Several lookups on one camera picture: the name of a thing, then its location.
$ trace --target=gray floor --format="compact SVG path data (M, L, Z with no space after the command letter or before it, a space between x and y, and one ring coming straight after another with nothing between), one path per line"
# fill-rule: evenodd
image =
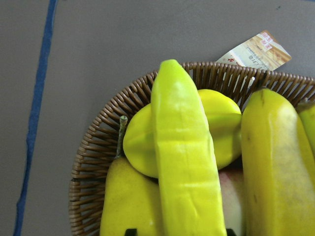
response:
M0 1L0 235L12 235L45 1ZM291 54L277 71L315 77L315 2L59 0L22 235L69 236L68 186L99 110L162 60L216 61L262 30Z

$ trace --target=pear stem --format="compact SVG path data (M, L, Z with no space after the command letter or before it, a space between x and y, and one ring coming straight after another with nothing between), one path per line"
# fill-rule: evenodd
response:
M117 144L117 152L116 152L115 159L117 159L117 158L122 156L123 140L124 140L124 136L125 136L125 133L126 133L127 122L128 122L128 117L121 116L119 118L120 128L119 128L119 133L118 133L118 144Z

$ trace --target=yellow pear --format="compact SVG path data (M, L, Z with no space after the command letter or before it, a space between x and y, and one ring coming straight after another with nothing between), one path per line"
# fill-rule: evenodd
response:
M127 229L163 236L158 183L120 157L108 170L100 236L123 236Z

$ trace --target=blue tape line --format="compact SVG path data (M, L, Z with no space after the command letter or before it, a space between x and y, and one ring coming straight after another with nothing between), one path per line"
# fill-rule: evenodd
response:
M42 39L42 45L40 49L39 63L36 73L36 81L33 92L33 101L31 105L31 114L29 117L29 131L26 137L27 144L27 159L24 172L24 180L20 199L16 204L17 212L15 219L14 236L20 236L22 231L22 224L24 218L24 209L26 203L26 195L28 189L28 182L30 178L30 170L32 165L32 157L34 151L34 145L37 134L38 118L41 107L42 95L45 84L45 77L48 64L48 56L50 52L51 39L53 36L54 16L57 6L57 0L50 0L48 5L48 13L46 18L44 36Z

